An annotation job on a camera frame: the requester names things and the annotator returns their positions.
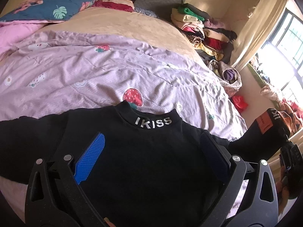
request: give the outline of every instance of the metal rivet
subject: metal rivet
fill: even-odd
[[[70,154],[67,154],[64,156],[65,161],[69,161],[69,160],[71,160],[71,158],[72,158],[72,156]]]
[[[36,164],[37,164],[37,165],[40,165],[42,162],[43,162],[42,159],[37,159],[37,160],[36,160]]]
[[[267,161],[264,160],[264,159],[261,160],[261,164],[264,165],[264,166],[267,166],[267,165],[268,165]]]
[[[240,158],[238,155],[234,155],[234,156],[232,157],[232,159],[233,159],[234,161],[236,161],[236,162],[239,162],[239,161],[241,160],[241,158]]]

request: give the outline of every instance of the finger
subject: finger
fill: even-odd
[[[283,177],[284,177],[284,175],[285,175],[285,170],[286,170],[285,166],[281,166],[280,181],[282,181],[282,179],[283,179]]]
[[[289,198],[289,190],[287,187],[284,187],[282,190],[282,202],[279,205],[279,214],[281,214],[284,210],[284,208],[286,207],[287,203],[288,203],[288,198]]]
[[[113,223],[110,222],[108,218],[104,218],[104,221],[110,226],[110,227],[116,227]]]
[[[282,182],[279,181],[279,182],[276,182],[276,191],[277,193],[280,193],[282,191]]]

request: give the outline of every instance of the green clothing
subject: green clothing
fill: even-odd
[[[181,7],[179,6],[178,7],[178,12],[181,13],[181,14],[188,14],[188,15],[191,15],[191,16],[194,16],[194,17],[197,17],[199,20],[202,20],[204,21],[205,19],[199,15],[196,15],[194,12],[192,12],[189,8],[187,7]]]

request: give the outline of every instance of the white curtain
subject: white curtain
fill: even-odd
[[[234,42],[230,65],[241,71],[279,22],[288,0],[260,0]]]

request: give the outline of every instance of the window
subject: window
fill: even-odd
[[[271,84],[285,98],[303,104],[303,22],[286,10],[258,54]]]

